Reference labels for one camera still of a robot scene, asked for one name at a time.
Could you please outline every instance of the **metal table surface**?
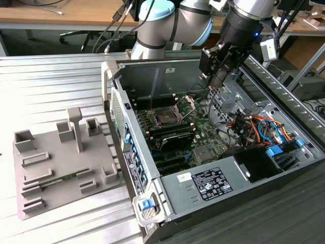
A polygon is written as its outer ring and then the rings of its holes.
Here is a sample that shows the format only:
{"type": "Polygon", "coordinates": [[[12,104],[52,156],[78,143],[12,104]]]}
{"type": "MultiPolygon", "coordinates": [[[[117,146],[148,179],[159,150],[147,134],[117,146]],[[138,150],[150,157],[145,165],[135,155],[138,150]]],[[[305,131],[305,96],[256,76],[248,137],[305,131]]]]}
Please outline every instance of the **metal table surface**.
{"type": "MultiPolygon", "coordinates": [[[[67,107],[80,106],[85,117],[96,116],[102,123],[114,153],[101,104],[100,82],[101,62],[111,58],[127,57],[116,53],[0,60],[0,243],[142,243],[124,184],[25,221],[16,216],[14,131],[55,130],[67,107]]],[[[324,184],[322,164],[277,191],[163,243],[325,243],[324,184]]]]}
{"type": "Polygon", "coordinates": [[[65,119],[65,109],[79,106],[82,123],[95,116],[116,155],[102,108],[100,69],[101,62],[113,58],[127,56],[77,54],[0,60],[1,243],[143,243],[125,183],[25,221],[16,215],[14,131],[56,130],[56,123],[65,119]]]}

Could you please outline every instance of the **sticker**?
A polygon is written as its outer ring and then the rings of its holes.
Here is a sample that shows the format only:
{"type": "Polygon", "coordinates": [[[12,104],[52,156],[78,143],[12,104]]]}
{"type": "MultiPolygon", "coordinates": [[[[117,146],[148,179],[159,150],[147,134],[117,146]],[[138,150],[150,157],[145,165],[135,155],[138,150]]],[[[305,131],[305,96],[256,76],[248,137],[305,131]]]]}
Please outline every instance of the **sticker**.
{"type": "Polygon", "coordinates": [[[194,174],[192,175],[192,179],[202,199],[205,201],[233,191],[219,167],[194,174]]]}
{"type": "Polygon", "coordinates": [[[175,72],[175,68],[168,68],[168,69],[166,69],[166,74],[167,73],[174,73],[175,72]]]}
{"type": "Polygon", "coordinates": [[[143,186],[139,179],[139,174],[138,174],[137,168],[134,166],[131,154],[129,152],[125,152],[125,153],[123,153],[123,155],[125,158],[125,162],[128,165],[128,171],[132,178],[133,186],[137,191],[137,195],[141,195],[142,193],[144,193],[144,189],[143,189],[143,186]]]}
{"type": "Polygon", "coordinates": [[[177,176],[179,182],[184,182],[184,181],[187,181],[187,180],[190,180],[191,179],[191,173],[190,172],[187,172],[185,174],[179,174],[177,176]]]}

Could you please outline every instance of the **power supply label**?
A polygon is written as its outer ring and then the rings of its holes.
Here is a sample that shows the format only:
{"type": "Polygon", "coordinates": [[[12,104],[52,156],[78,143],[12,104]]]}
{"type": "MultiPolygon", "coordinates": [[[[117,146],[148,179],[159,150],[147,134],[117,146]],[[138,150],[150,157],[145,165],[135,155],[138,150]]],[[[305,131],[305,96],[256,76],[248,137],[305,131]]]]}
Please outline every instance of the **power supply label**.
{"type": "Polygon", "coordinates": [[[124,155],[124,158],[125,158],[127,169],[128,169],[128,171],[130,173],[130,176],[132,178],[133,187],[136,190],[137,195],[139,196],[139,195],[144,193],[144,190],[143,190],[141,181],[139,179],[139,174],[138,174],[137,167],[134,164],[132,156],[131,156],[131,154],[129,152],[125,152],[125,153],[123,153],[123,155],[124,155]]]}
{"type": "Polygon", "coordinates": [[[193,174],[192,179],[205,201],[233,191],[219,167],[193,174]]]}

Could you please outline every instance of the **office chair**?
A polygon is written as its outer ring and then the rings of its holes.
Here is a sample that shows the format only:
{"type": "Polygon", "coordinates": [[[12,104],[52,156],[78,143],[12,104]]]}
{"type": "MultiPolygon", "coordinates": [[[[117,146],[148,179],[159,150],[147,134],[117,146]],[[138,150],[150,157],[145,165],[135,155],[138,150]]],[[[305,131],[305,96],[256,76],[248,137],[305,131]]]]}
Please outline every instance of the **office chair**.
{"type": "MultiPolygon", "coordinates": [[[[91,30],[78,30],[75,32],[68,32],[60,35],[60,43],[66,44],[67,42],[65,41],[65,37],[70,37],[70,36],[76,36],[76,35],[81,35],[81,34],[87,34],[86,39],[81,47],[81,52],[84,52],[86,49],[86,46],[89,42],[90,39],[94,39],[94,37],[99,37],[101,32],[97,31],[91,31],[91,30]]],[[[106,41],[107,39],[102,36],[101,39],[103,41],[106,41]]]]}

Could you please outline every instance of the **robotic arm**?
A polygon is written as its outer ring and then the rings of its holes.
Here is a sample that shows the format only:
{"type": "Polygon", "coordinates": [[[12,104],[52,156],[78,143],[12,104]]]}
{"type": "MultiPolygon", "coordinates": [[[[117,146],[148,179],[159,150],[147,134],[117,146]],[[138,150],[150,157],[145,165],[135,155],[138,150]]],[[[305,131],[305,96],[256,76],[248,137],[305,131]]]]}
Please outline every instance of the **robotic arm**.
{"type": "Polygon", "coordinates": [[[263,28],[273,33],[272,38],[261,43],[264,60],[278,57],[278,29],[271,14],[280,0],[183,0],[179,9],[171,1],[156,0],[149,12],[152,1],[141,5],[140,21],[148,17],[138,30],[131,59],[164,58],[167,41],[202,45],[212,29],[211,6],[220,10],[226,3],[230,9],[220,30],[220,40],[215,47],[202,50],[202,79],[211,86],[222,86],[227,74],[250,55],[263,28]]]}
{"type": "MultiPolygon", "coordinates": [[[[225,2],[210,1],[210,4],[219,9],[225,2]]],[[[251,46],[264,27],[273,33],[261,43],[264,60],[277,59],[278,29],[271,14],[279,3],[279,0],[229,0],[230,9],[220,30],[220,40],[215,47],[202,50],[202,78],[215,88],[221,87],[227,74],[251,54],[251,46]]]]}

